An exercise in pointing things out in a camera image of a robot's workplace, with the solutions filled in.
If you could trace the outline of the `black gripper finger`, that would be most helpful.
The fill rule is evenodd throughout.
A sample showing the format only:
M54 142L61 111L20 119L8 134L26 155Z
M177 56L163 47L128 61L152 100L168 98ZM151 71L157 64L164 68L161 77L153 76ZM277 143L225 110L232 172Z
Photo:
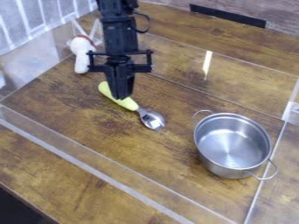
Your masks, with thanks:
M105 66L104 74L106 76L106 83L109 86L109 91L116 100L120 99L120 93L117 89L117 72L112 66Z
M118 98L125 99L133 92L134 73L130 66L118 67Z

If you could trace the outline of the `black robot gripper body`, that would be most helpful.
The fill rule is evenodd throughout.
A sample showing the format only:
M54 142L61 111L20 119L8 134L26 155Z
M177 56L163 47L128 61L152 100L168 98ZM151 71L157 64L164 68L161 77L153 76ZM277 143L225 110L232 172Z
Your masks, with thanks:
M100 19L104 33L104 52L88 51L88 71L106 73L109 68L122 66L129 73L152 71L152 51L140 50L137 34L146 30L136 29L136 19L128 15L105 15ZM145 63L136 64L130 55L144 55Z

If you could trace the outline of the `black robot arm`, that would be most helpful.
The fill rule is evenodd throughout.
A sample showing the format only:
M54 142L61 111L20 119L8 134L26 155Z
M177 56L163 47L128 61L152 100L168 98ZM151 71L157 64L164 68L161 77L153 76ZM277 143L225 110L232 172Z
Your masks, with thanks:
M140 50L137 33L146 33L149 28L138 30L133 14L149 17L140 13L137 0L96 0L101 14L104 34L104 52L89 50L88 71L101 72L106 77L110 94L116 100L124 100L133 92L136 73L152 71L151 49Z

